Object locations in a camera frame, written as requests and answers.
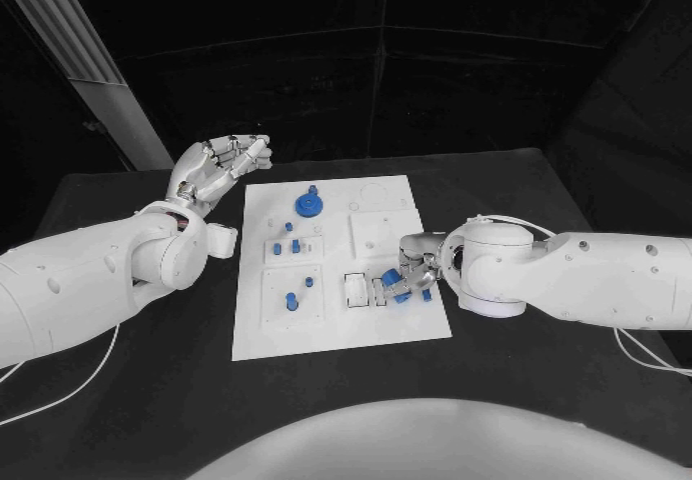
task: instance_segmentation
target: table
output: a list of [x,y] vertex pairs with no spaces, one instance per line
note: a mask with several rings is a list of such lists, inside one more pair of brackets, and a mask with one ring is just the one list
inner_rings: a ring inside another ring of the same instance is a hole
[[[37,236],[131,215],[163,197],[169,173],[68,176]],[[206,220],[241,229],[248,183],[399,174],[429,231],[451,231],[478,213],[556,232],[589,231],[536,149],[280,164],[242,178]],[[453,338],[230,362],[236,276],[238,257],[209,259],[196,284],[124,322],[86,389],[0,428],[1,478],[184,478],[294,421],[415,397],[549,414],[692,465],[692,386],[636,365],[610,329],[556,320],[530,306],[520,317],[484,318],[458,309],[441,285]],[[81,385],[111,335],[24,365],[0,387],[0,418]],[[660,336],[637,336],[673,361]]]

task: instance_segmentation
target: blue object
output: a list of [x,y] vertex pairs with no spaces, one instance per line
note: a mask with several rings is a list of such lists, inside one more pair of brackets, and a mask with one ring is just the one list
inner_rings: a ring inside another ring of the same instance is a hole
[[291,312],[298,309],[298,301],[295,300],[295,294],[292,292],[285,295],[285,308]]
[[310,185],[307,193],[295,200],[295,212],[301,217],[311,218],[321,213],[324,204],[317,196],[317,187]]
[[[393,285],[398,281],[401,280],[401,275],[396,269],[391,268],[383,274],[382,274],[382,284],[385,287],[389,287]],[[401,295],[396,295],[393,299],[396,300],[396,303],[403,303],[408,300],[408,297],[411,297],[411,292],[402,293]]]

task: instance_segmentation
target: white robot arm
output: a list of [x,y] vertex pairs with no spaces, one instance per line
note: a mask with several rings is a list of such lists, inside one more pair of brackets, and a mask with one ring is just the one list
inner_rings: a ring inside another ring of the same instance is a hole
[[0,368],[85,342],[233,254],[236,230],[205,216],[238,178],[271,167],[267,136],[196,143],[166,201],[131,218],[45,238],[0,256]]
[[529,303],[561,320],[692,329],[692,240],[548,232],[533,241],[526,228],[491,218],[502,220],[478,216],[448,235],[401,239],[385,296],[402,302],[444,278],[460,308],[487,317],[520,315]]

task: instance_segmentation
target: white board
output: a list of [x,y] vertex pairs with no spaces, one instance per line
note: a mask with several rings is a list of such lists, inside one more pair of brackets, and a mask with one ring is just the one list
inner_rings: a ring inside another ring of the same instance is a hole
[[[310,185],[324,208],[303,218],[294,203]],[[248,185],[232,360],[451,337],[437,285],[429,302],[419,292],[402,304],[376,298],[399,238],[422,231],[405,176]]]

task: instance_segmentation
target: white cable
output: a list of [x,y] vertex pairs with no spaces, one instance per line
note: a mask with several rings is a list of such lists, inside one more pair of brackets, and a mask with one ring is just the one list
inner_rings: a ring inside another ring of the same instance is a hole
[[26,412],[23,413],[21,415],[17,415],[16,417],[11,417],[8,418],[7,420],[3,420],[0,422],[0,427],[3,425],[7,425],[10,422],[13,422],[14,420],[19,420],[24,417],[27,417],[29,415],[33,415],[34,413],[39,413],[42,412],[43,410],[47,410],[50,407],[55,407],[57,404],[60,404],[65,400],[68,400],[69,398],[72,398],[73,395],[76,395],[79,393],[79,391],[82,390],[82,388],[89,384],[91,380],[94,379],[94,377],[96,376],[98,372],[101,371],[101,367],[104,366],[105,364],[105,361],[108,360],[108,356],[111,355],[111,351],[112,351],[112,346],[115,345],[115,339],[118,338],[118,330],[119,330],[119,324],[115,325],[115,331],[112,333],[112,340],[111,340],[111,345],[108,346],[108,351],[105,352],[105,355],[104,355],[104,359],[101,360],[101,363],[98,364],[98,367],[96,369],[94,370],[94,373],[91,374],[91,377],[86,379],[86,381],[82,383],[82,386],[63,398],[60,398],[60,400],[57,400],[56,402],[53,403],[49,403],[47,405],[45,405],[43,407],[37,408],[36,410],[32,410],[30,412]]
[[3,383],[7,380],[7,377],[17,371],[19,367],[24,364],[24,362],[19,362],[13,369],[3,375],[3,378],[0,378],[0,383]]
[[503,222],[507,222],[507,223],[516,223],[517,225],[525,225],[527,227],[533,227],[538,231],[543,232],[549,237],[555,236],[555,233],[551,232],[543,227],[539,227],[538,225],[533,225],[530,222],[526,222],[520,218],[506,217],[504,215],[478,215],[474,218],[468,218],[468,221],[483,219],[483,218],[487,218],[490,220],[502,220]]
[[[617,344],[620,345],[620,349],[623,350],[624,354],[627,355],[627,357],[630,357],[630,360],[636,363],[638,363],[641,366],[647,367],[647,368],[653,368],[654,370],[663,370],[663,371],[667,371],[667,372],[675,372],[675,373],[679,373],[680,375],[685,375],[688,377],[692,377],[692,369],[689,368],[679,368],[679,367],[673,367],[664,360],[662,360],[659,358],[659,356],[646,348],[646,346],[641,344],[641,342],[630,335],[630,332],[627,332],[624,329],[621,328],[613,328],[613,332],[615,333],[615,340],[617,340]],[[660,365],[653,365],[650,363],[646,363],[643,362],[641,360],[638,360],[637,358],[633,357],[633,355],[630,354],[630,352],[627,351],[627,349],[624,348],[624,345],[623,345],[623,342],[620,340],[620,332],[623,332],[627,337],[630,338],[630,340],[636,343],[636,345],[641,348],[641,350],[644,350],[644,352],[657,360],[657,362],[660,363]]]

